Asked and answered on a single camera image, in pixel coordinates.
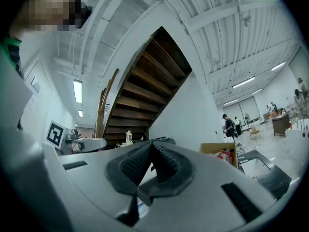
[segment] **person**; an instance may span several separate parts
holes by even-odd
[[[240,121],[237,119],[237,117],[235,117],[234,122],[235,122],[237,135],[240,136],[241,135]]]
[[[303,80],[301,78],[298,79],[300,91],[303,93],[305,103],[306,103],[306,113],[309,113],[309,91],[306,89],[305,85],[303,84]]]
[[[303,84],[303,80],[299,77],[298,79],[298,83],[299,83],[299,88],[301,90],[301,92],[304,95],[305,100],[309,97],[309,91],[306,89],[305,85]]]
[[[226,131],[226,135],[228,137],[233,137],[233,140],[235,142],[234,139],[234,128],[233,128],[233,121],[227,117],[226,114],[223,114],[222,118],[225,120],[225,131]]]
[[[276,106],[273,102],[271,102],[270,104],[273,106],[273,108],[274,108],[275,112],[276,112],[276,113],[278,113],[277,106]]]
[[[306,102],[302,92],[299,92],[298,89],[295,89],[294,95],[294,107],[296,112],[302,117],[306,114]]]
[[[25,32],[48,29],[49,26],[74,25],[81,18],[81,0],[14,0],[14,6],[3,10],[5,23],[0,33],[0,50],[24,80],[19,47]],[[19,120],[17,128],[22,130]]]
[[[234,122],[235,122],[235,125],[236,125],[236,126],[239,125],[239,120],[237,119],[237,117],[235,117]]]
[[[266,105],[267,109],[268,109],[268,112],[271,114],[272,113],[272,110],[274,109],[274,107],[272,106],[272,104],[267,104]]]

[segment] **cardboard box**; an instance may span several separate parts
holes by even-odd
[[[204,144],[201,144],[199,151],[201,153],[204,153],[204,154],[210,154],[210,153],[218,153],[218,152],[220,152],[221,150],[224,150],[224,149],[233,149],[234,150],[234,161],[232,162],[232,165],[235,168],[238,169],[235,143],[219,143],[219,144],[204,143]]]

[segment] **black vent slot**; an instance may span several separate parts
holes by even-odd
[[[221,187],[230,198],[234,206],[241,213],[246,222],[251,222],[262,214],[261,211],[258,210],[233,183],[225,184]]]
[[[74,163],[63,164],[63,168],[65,170],[69,170],[69,169],[72,169],[72,168],[78,168],[78,167],[82,167],[82,166],[85,166],[85,165],[88,165],[85,161],[77,161],[77,162],[74,162]]]

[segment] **black cable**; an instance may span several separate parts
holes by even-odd
[[[74,144],[74,146],[72,148],[68,148],[68,149],[73,149],[76,146],[77,143]]]

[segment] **staircase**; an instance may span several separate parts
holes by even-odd
[[[108,148],[126,141],[148,139],[148,129],[164,110],[192,69],[170,35],[160,28],[131,66],[110,116],[103,137]]]

